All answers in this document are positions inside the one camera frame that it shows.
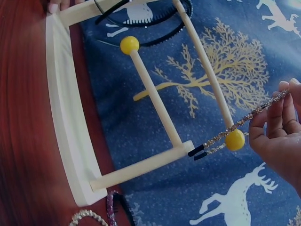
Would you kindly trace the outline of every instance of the fabric pattern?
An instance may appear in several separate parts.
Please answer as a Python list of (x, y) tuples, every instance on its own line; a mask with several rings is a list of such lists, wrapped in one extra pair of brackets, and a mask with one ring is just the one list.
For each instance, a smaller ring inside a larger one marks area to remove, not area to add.
[[(171, 5), (170, 0), (137, 5), (112, 17), (150, 21)], [(268, 98), (281, 80), (301, 80), (301, 1), (194, 0), (193, 6), (191, 20), (234, 121)], [(172, 145), (130, 57), (98, 40), (119, 43), (133, 35), (145, 42), (180, 19), (134, 29), (94, 21), (81, 24), (88, 70), (110, 153), (121, 169)], [(198, 146), (225, 129), (186, 29), (139, 53), (183, 142)], [(248, 143), (238, 152), (223, 149), (199, 161), (184, 157), (121, 186), (138, 226), (301, 225), (297, 193)]]

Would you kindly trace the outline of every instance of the deer silhouette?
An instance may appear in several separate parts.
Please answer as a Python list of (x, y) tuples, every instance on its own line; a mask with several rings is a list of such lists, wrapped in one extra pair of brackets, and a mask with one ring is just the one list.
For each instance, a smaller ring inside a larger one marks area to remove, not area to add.
[(266, 5), (272, 16), (262, 16), (263, 20), (273, 20), (274, 23), (268, 26), (268, 30), (270, 30), (273, 27), (281, 27), (287, 32), (294, 32), (297, 34), (300, 38), (300, 32), (298, 31), (298, 28), (295, 26), (295, 18), (299, 17), (297, 14), (291, 14), (290, 20), (287, 20), (286, 17), (283, 15), (281, 10), (279, 9), (277, 3), (275, 0), (259, 0), (259, 3), (257, 4), (256, 8), (260, 9), (262, 5)]
[[(227, 0), (227, 1), (232, 1), (232, 0)], [(236, 0), (236, 1), (243, 2), (242, 0)]]
[(245, 177), (235, 181), (226, 195), (215, 193), (204, 200), (199, 214), (204, 214), (208, 211), (208, 205), (214, 201), (218, 201), (220, 205), (216, 209), (202, 215), (199, 219), (190, 220), (190, 225), (197, 225), (207, 218), (223, 213), (227, 226), (251, 226), (251, 214), (246, 201), (248, 189), (255, 184), (256, 186), (263, 186), (266, 193), (272, 194), (272, 191), (278, 187), (278, 185), (274, 185), (274, 181), (268, 184), (270, 179), (263, 180), (265, 176), (260, 177), (258, 175), (264, 169), (264, 164), (256, 167), (251, 173), (247, 173)]
[[(127, 7), (123, 7), (120, 9), (117, 9), (114, 11), (114, 13), (122, 10), (122, 9), (127, 10), (127, 16), (128, 20), (126, 20), (125, 23), (128, 24), (133, 24), (133, 23), (149, 23), (153, 19), (153, 13), (152, 10), (148, 7), (146, 3), (143, 4), (134, 4), (134, 5), (129, 5)], [(115, 24), (106, 24), (107, 27), (118, 27), (118, 25)], [(123, 27), (113, 33), (107, 33), (107, 37), (114, 37), (122, 32), (127, 31), (127, 27)]]

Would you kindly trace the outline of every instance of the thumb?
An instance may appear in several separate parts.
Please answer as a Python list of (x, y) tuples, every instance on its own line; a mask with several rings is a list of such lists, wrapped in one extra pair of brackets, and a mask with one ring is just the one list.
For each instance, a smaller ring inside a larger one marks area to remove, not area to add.
[(293, 104), (298, 113), (299, 121), (301, 121), (301, 83), (293, 78), (289, 82), (289, 89), (293, 97)]

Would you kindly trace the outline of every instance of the white rod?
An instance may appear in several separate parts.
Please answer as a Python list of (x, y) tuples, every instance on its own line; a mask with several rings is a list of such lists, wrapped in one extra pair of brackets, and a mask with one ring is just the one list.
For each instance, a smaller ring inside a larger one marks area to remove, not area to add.
[(91, 181), (90, 185), (92, 190), (97, 190), (112, 187), (125, 181), (131, 180), (169, 163), (172, 163), (194, 149), (192, 141), (187, 141), (181, 146), (174, 147), (168, 151), (154, 155), (148, 159), (137, 162), (133, 165), (127, 166), (123, 169), (119, 169), (112, 173), (106, 174), (98, 178), (97, 180)]
[(226, 125), (226, 127), (230, 127), (233, 125), (233, 119), (230, 113), (230, 110), (228, 108), (227, 102), (225, 100), (225, 97), (222, 93), (221, 87), (218, 83), (218, 80), (215, 76), (214, 70), (211, 66), (211, 63), (208, 59), (208, 56), (204, 50), (204, 47), (198, 37), (198, 34), (189, 18), (189, 16), (187, 15), (184, 6), (182, 5), (182, 3), (179, 0), (173, 0), (173, 3), (175, 5), (175, 7), (177, 8), (182, 21), (185, 24), (185, 27), (187, 28), (187, 31), (192, 39), (192, 42), (198, 52), (198, 56), (202, 62), (202, 65), (205, 69), (205, 72), (207, 74), (207, 77), (209, 79), (209, 82), (212, 86), (215, 98), (217, 100), (217, 103), (220, 107), (220, 110), (222, 112), (222, 117), (224, 119), (224, 123)]
[(148, 71), (145, 68), (145, 65), (138, 53), (137, 50), (132, 50), (130, 53), (130, 56), (133, 60), (133, 63), (141, 77), (141, 80), (146, 88), (146, 90), (149, 93), (150, 99), (152, 103), (154, 104), (154, 107), (159, 115), (159, 118), (162, 121), (162, 124), (169, 136), (169, 139), (174, 147), (181, 146), (182, 141), (180, 139), (180, 136), (177, 132), (177, 130), (174, 127), (174, 124), (162, 102), (162, 99), (154, 85), (154, 83), (151, 80), (151, 77), (148, 73)]

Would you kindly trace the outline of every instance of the gold tree print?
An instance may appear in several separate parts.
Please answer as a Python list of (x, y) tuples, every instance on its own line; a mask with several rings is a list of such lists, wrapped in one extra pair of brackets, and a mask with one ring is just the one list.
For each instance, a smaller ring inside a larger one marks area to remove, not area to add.
[(301, 226), (301, 210), (299, 206), (297, 207), (297, 214), (293, 220), (289, 220), (289, 224), (287, 226)]
[[(258, 40), (249, 40), (248, 36), (241, 32), (235, 33), (219, 18), (216, 18), (216, 21), (216, 27), (211, 30), (205, 27), (205, 32), (200, 35), (200, 40), (231, 113), (235, 113), (235, 106), (248, 111), (267, 97), (264, 84), (268, 82), (269, 73), (266, 70), (265, 56), (261, 52), (262, 45)], [(181, 72), (183, 82), (172, 81), (162, 69), (155, 66), (153, 73), (165, 80), (156, 88), (161, 90), (176, 87), (179, 96), (188, 104), (190, 116), (195, 118), (198, 100), (193, 96), (190, 88), (198, 88), (203, 95), (213, 99), (215, 97), (210, 91), (210, 83), (204, 70), (200, 72), (199, 69), (196, 69), (197, 64), (201, 65), (200, 59), (191, 56), (186, 44), (182, 44), (181, 55), (183, 63), (171, 56), (167, 56), (166, 62)], [(134, 101), (146, 96), (148, 96), (148, 92), (144, 90), (134, 96)]]

